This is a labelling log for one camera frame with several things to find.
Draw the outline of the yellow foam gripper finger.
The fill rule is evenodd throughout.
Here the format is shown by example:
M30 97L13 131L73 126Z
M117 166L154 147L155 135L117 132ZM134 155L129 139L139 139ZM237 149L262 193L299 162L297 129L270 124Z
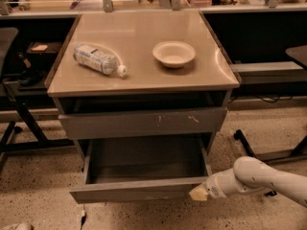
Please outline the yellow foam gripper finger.
M205 186L200 184L189 192L189 196L196 201L206 201L209 193L207 192Z

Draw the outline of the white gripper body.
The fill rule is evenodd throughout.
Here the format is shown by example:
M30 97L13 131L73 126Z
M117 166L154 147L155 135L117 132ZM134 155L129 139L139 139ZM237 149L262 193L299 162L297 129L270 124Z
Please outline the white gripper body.
M217 174L212 174L207 177L205 182L205 188L212 198L225 198L225 194L219 185Z

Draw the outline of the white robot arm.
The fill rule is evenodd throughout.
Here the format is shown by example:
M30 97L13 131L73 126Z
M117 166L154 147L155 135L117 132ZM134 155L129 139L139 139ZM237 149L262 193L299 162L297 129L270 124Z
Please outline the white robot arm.
M249 156L238 158L231 169L208 176L189 192L196 201L225 198L234 194L249 195L276 191L307 207L307 177L283 172Z

